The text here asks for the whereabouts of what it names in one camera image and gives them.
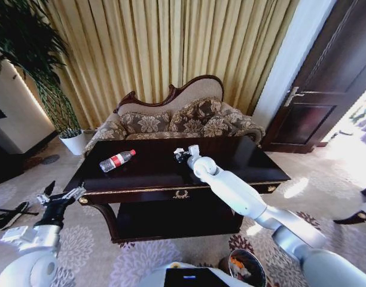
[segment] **lower shelf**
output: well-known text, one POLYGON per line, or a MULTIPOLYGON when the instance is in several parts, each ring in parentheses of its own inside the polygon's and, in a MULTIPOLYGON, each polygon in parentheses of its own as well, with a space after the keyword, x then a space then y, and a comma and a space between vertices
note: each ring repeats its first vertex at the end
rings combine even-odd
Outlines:
POLYGON ((219 198, 122 203, 114 243, 238 233, 242 217, 219 198))

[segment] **white flower pot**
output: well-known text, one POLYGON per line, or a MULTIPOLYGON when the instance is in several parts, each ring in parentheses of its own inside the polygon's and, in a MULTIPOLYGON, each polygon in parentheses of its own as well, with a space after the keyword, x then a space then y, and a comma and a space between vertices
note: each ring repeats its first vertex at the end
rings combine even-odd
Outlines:
POLYGON ((83 149, 87 145, 85 134, 82 132, 80 135, 75 136, 69 139, 61 139, 60 140, 68 147, 68 149, 74 155, 81 155, 83 149))

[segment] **red bottle label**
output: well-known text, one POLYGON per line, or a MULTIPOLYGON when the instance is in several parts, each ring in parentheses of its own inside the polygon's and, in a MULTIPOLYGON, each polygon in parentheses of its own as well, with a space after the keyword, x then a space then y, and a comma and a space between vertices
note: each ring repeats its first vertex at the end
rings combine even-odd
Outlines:
POLYGON ((114 162, 116 167, 120 166, 121 164, 124 164, 124 159, 123 159, 122 155, 120 155, 120 154, 116 154, 116 155, 112 156, 111 160, 114 162))

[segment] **water bottle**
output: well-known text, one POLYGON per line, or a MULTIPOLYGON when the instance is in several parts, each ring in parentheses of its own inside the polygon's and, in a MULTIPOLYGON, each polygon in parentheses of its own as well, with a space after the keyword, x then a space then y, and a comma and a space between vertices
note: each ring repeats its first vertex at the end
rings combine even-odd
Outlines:
POLYGON ((100 168, 104 172, 109 172, 110 170, 115 169, 116 167, 121 166, 124 163, 127 163, 130 158, 132 158, 135 154, 136 152, 134 149, 132 149, 131 151, 123 151, 119 154, 113 155, 107 160, 101 161, 99 163, 100 168))

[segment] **floral upholstery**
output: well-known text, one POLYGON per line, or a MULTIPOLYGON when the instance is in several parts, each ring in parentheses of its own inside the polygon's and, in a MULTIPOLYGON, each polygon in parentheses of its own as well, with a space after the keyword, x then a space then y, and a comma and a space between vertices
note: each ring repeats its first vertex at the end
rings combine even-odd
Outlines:
POLYGON ((220 114, 237 127, 234 136, 249 136, 256 144, 259 144, 266 134, 264 129, 256 125, 250 116, 243 115, 238 109, 234 109, 226 103, 222 103, 220 114))
POLYGON ((170 124, 167 112, 158 115, 143 115, 136 111, 122 116, 111 114, 98 128, 83 154, 86 156, 97 141, 244 135, 258 145, 265 133, 251 117, 218 99, 207 97, 195 100, 175 112, 170 124))
POLYGON ((127 132, 120 123, 120 117, 117 114, 112 114, 97 129, 93 138, 86 145, 83 155, 86 156, 98 141, 120 141, 125 139, 126 136, 127 132))
POLYGON ((221 109, 221 101, 215 98, 195 100, 172 116, 169 131, 199 133, 203 126, 221 109))
POLYGON ((129 139, 179 139, 179 138, 199 138, 199 133, 180 133, 180 132, 159 132, 159 133, 134 133, 129 135, 129 139))
POLYGON ((221 115, 214 115, 200 131, 205 138, 233 136, 236 132, 237 128, 221 115))
POLYGON ((170 123, 170 115, 164 112, 159 115, 143 115, 135 112, 121 117, 122 126, 128 134, 166 132, 170 123))

